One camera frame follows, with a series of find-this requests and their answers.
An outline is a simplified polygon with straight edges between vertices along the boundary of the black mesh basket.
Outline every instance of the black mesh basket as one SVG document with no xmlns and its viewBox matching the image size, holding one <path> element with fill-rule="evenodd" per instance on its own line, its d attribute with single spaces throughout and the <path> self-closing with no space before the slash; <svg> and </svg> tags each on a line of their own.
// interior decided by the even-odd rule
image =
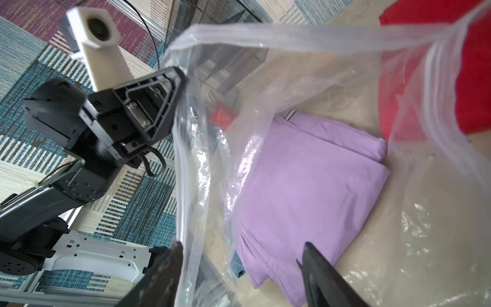
<svg viewBox="0 0 491 307">
<path fill-rule="evenodd" d="M 190 25 L 260 22 L 239 0 L 174 0 L 170 8 L 165 47 Z"/>
</svg>

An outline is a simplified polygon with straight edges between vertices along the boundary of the purple cloth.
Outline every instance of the purple cloth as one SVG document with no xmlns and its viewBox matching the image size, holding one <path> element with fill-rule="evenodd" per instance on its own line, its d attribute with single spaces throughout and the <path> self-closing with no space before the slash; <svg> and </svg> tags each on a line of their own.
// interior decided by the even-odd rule
<svg viewBox="0 0 491 307">
<path fill-rule="evenodd" d="M 312 242 L 335 264 L 359 233 L 389 176 L 386 143 L 349 125 L 296 112 L 276 115 L 233 223 L 245 272 L 305 301 L 296 260 Z"/>
</svg>

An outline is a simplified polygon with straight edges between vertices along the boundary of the plastic bag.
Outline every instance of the plastic bag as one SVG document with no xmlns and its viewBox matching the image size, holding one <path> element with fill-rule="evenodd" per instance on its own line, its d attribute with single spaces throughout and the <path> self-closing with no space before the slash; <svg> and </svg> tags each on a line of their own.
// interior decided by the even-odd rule
<svg viewBox="0 0 491 307">
<path fill-rule="evenodd" d="M 161 61 L 188 77 L 172 131 L 185 249 L 176 306 L 287 306 L 274 285 L 252 290 L 230 271 L 230 219 L 273 115 L 295 107 L 380 136 L 379 77 L 402 78 L 414 63 L 389 139 L 391 177 L 336 268 L 372 306 L 491 304 L 491 133 L 466 138 L 454 112 L 467 28 L 490 8 L 452 25 L 184 32 Z"/>
</svg>

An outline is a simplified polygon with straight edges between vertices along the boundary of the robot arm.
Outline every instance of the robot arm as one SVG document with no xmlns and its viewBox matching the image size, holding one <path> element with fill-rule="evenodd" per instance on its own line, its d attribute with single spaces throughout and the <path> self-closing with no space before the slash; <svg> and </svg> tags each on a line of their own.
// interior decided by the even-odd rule
<svg viewBox="0 0 491 307">
<path fill-rule="evenodd" d="M 133 80 L 106 10 L 74 7 L 58 24 L 72 57 L 85 62 L 95 92 L 86 95 L 55 78 L 24 100 L 26 124 L 77 160 L 1 204 L 0 271 L 78 269 L 137 282 L 151 262 L 150 248 L 126 251 L 82 238 L 57 216 L 101 198 L 124 164 L 144 163 L 154 175 L 145 158 L 149 152 L 165 165 L 151 146 L 170 134 L 186 78 L 179 68 L 168 67 Z"/>
</svg>

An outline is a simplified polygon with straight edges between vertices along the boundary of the camera lens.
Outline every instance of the camera lens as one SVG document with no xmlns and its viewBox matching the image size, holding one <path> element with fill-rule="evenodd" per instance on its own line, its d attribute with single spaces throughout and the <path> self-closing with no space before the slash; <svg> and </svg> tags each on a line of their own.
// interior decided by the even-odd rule
<svg viewBox="0 0 491 307">
<path fill-rule="evenodd" d="M 87 21 L 90 32 L 97 37 L 97 39 L 102 41 L 107 41 L 109 39 L 109 29 L 106 24 L 99 18 L 91 18 Z"/>
</svg>

